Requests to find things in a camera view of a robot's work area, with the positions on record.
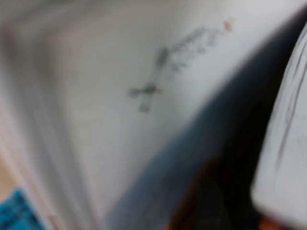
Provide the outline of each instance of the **blue fabric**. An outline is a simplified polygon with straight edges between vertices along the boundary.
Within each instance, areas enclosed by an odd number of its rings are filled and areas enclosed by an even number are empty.
[[[43,230],[22,189],[0,204],[0,230]]]

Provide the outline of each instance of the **pencil scribble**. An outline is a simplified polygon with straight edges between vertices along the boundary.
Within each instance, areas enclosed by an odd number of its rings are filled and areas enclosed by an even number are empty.
[[[188,68],[192,60],[204,55],[210,48],[216,46],[219,37],[232,32],[232,22],[224,21],[223,23],[223,29],[208,29],[202,26],[192,31],[172,47],[163,47],[159,50],[153,71],[146,85],[143,88],[132,88],[128,92],[128,96],[131,98],[142,95],[140,112],[149,112],[152,96],[155,93],[162,93],[162,90],[157,85],[164,75],[181,73],[183,69]]]

